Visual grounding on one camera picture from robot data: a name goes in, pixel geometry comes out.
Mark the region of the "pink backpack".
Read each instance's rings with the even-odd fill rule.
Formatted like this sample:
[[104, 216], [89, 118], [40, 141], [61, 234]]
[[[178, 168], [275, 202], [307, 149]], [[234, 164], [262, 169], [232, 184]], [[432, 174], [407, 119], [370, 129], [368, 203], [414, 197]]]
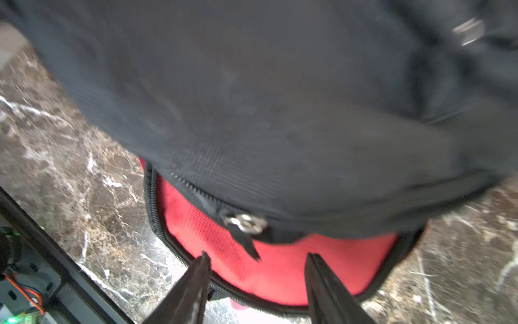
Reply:
[[237, 311], [244, 311], [244, 310], [248, 309], [248, 306], [242, 305], [233, 299], [230, 299], [230, 305], [234, 310], [237, 310]]

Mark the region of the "black backpack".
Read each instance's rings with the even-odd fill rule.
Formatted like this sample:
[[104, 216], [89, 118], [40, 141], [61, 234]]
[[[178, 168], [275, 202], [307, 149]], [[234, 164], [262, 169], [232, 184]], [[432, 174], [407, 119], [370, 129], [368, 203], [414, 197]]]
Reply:
[[86, 119], [252, 257], [517, 171], [516, 1], [2, 1]]

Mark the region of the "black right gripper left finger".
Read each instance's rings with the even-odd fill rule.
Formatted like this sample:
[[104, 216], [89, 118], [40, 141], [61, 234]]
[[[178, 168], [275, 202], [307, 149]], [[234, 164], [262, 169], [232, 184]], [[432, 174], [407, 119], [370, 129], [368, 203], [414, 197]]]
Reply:
[[210, 257], [203, 252], [143, 324], [202, 324], [211, 274]]

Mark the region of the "red backpack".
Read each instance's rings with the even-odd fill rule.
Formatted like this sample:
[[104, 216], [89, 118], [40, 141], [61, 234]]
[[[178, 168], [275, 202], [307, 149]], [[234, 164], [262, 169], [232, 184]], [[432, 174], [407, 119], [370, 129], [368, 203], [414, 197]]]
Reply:
[[253, 260], [230, 233], [191, 204], [142, 162], [144, 194], [151, 228], [184, 265], [203, 252], [211, 260], [210, 297], [276, 316], [308, 314], [304, 278], [306, 257], [320, 255], [341, 283], [360, 302], [372, 298], [394, 268], [413, 251], [422, 230], [365, 240], [308, 236], [294, 244], [255, 242], [260, 260]]

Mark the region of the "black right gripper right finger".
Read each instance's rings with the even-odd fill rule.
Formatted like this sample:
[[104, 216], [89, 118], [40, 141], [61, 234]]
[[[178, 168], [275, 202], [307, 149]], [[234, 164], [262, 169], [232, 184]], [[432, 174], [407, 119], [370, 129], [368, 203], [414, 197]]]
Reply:
[[320, 255], [308, 254], [304, 275], [313, 324], [375, 324]]

